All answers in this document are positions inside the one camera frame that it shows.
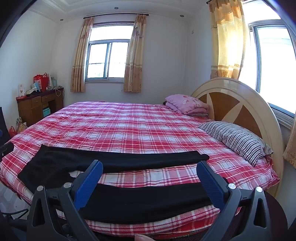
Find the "yellow side curtain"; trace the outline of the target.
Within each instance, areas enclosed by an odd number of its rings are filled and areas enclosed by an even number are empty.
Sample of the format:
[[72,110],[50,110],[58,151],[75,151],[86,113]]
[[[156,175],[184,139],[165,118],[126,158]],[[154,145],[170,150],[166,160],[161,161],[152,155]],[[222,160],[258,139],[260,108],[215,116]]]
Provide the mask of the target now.
[[238,80],[247,33],[242,1],[210,1],[209,11],[212,32],[210,77]]

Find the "white card on desk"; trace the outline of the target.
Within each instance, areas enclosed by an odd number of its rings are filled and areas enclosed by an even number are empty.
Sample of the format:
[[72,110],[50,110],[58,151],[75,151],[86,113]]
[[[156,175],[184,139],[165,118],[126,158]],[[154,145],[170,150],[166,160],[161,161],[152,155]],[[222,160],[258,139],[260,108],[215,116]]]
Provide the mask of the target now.
[[22,97],[22,96],[25,96],[26,94],[26,91],[25,91],[25,88],[22,84],[19,84],[18,85],[18,96],[19,97]]

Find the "back window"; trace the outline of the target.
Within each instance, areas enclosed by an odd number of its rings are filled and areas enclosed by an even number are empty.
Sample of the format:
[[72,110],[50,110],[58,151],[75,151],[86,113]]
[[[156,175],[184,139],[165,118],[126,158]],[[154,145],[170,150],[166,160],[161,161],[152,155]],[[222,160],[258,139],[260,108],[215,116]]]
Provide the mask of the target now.
[[94,24],[88,42],[85,81],[123,83],[132,21]]

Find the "black folding chair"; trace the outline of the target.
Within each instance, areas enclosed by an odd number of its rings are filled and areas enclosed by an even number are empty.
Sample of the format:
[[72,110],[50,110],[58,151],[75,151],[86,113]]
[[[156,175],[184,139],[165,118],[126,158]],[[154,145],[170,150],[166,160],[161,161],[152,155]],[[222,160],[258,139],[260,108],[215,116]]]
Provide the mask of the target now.
[[0,107],[0,129],[2,131],[2,136],[0,138],[0,145],[2,146],[11,139],[4,120],[2,107]]

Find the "folded pink blanket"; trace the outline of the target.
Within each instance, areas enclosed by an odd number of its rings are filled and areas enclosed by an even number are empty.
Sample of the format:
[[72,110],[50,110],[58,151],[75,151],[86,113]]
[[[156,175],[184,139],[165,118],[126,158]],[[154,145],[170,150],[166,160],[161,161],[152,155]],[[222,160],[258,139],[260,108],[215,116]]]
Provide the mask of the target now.
[[208,116],[209,105],[192,96],[173,94],[165,98],[165,105],[176,113],[188,116]]

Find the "red bag on floor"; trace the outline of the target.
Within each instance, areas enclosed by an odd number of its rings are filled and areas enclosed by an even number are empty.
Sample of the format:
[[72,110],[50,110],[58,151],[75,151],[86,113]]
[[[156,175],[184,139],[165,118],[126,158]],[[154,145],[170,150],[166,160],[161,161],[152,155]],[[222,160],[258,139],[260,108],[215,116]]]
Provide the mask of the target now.
[[15,128],[13,126],[11,126],[9,129],[10,137],[13,138],[16,134],[17,134],[17,131],[15,130]]

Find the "black pants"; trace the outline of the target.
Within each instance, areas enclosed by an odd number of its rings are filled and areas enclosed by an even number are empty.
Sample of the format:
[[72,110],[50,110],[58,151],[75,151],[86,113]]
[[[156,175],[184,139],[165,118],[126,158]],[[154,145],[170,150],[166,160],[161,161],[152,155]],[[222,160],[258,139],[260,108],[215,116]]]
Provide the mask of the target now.
[[90,221],[137,225],[162,221],[211,205],[197,178],[196,165],[208,155],[197,151],[128,154],[41,146],[18,174],[31,192],[42,185],[59,188],[73,182],[73,171],[85,171],[94,160],[103,165],[97,184],[81,215]]

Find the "wooden desk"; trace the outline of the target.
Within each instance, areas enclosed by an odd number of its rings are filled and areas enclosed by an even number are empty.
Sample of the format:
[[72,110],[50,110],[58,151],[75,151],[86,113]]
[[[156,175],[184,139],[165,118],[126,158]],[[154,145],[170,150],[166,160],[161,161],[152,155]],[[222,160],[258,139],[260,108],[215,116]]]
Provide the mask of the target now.
[[18,114],[27,126],[42,120],[46,115],[43,110],[49,108],[49,114],[64,107],[64,88],[46,90],[31,96],[16,97]]

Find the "red gift bag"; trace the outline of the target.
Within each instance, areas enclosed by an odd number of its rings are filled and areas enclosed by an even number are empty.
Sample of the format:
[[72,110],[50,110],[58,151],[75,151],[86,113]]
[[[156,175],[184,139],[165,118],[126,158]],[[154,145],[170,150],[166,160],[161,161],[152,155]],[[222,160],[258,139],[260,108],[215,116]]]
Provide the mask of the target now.
[[49,75],[45,72],[44,74],[38,74],[33,77],[34,83],[39,85],[40,91],[46,91],[47,87],[49,87]]

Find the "right back curtain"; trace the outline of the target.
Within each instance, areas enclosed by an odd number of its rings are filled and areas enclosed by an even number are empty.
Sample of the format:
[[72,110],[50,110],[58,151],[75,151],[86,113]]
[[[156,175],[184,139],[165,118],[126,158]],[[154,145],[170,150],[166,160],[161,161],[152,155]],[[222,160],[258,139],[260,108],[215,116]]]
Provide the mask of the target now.
[[146,16],[137,15],[127,51],[123,86],[124,92],[140,93],[142,89],[142,59],[145,27]]

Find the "striped pillow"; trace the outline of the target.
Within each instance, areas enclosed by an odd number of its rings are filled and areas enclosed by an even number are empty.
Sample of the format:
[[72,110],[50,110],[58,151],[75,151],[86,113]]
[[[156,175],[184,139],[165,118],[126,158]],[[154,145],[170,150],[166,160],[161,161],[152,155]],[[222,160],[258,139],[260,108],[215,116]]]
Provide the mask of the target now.
[[209,121],[201,124],[199,128],[243,157],[252,166],[256,166],[259,159],[273,154],[273,149],[262,138],[234,123]]

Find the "red plaid bed cover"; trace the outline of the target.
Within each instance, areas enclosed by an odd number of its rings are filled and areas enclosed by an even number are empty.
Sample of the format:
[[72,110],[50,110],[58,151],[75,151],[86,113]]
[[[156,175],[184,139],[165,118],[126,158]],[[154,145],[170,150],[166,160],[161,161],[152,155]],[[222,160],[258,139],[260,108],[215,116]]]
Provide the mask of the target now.
[[[18,174],[41,145],[131,154],[198,151],[207,154],[215,172],[243,189],[269,189],[280,182],[271,157],[252,166],[243,157],[215,140],[199,125],[210,121],[178,114],[165,105],[77,102],[45,117],[12,138],[15,149],[1,163],[1,182],[31,204],[33,193]],[[93,231],[115,236],[152,235],[177,238],[201,232],[218,215],[206,206],[162,221],[117,225],[88,221]]]

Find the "left back curtain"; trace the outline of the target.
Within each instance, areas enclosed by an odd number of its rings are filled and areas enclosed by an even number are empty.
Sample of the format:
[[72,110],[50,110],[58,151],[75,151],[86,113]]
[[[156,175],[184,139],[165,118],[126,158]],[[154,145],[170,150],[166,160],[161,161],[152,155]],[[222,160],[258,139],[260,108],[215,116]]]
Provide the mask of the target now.
[[77,48],[75,52],[74,63],[71,73],[71,88],[70,91],[74,93],[80,93],[85,91],[85,65],[88,42],[90,39],[94,18],[84,19],[79,38]]

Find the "round wooden headboard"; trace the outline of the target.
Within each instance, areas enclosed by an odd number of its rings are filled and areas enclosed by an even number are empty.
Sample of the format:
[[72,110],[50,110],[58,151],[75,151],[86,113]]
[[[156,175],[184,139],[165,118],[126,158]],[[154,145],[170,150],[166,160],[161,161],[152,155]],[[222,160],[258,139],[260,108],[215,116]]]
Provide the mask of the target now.
[[248,85],[231,78],[214,78],[198,87],[192,97],[210,106],[209,118],[242,126],[268,144],[273,169],[283,177],[283,138],[278,120],[269,104]]

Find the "curtain rod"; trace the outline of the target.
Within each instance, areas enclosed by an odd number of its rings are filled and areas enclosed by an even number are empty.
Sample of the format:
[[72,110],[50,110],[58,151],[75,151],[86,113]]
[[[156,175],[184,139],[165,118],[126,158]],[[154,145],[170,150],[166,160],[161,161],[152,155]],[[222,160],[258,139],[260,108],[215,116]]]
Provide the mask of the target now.
[[109,14],[99,14],[99,15],[85,16],[85,17],[83,17],[83,19],[95,18],[95,17],[99,17],[99,16],[114,16],[114,15],[143,15],[143,16],[149,16],[149,14],[144,14],[144,13],[109,13]]

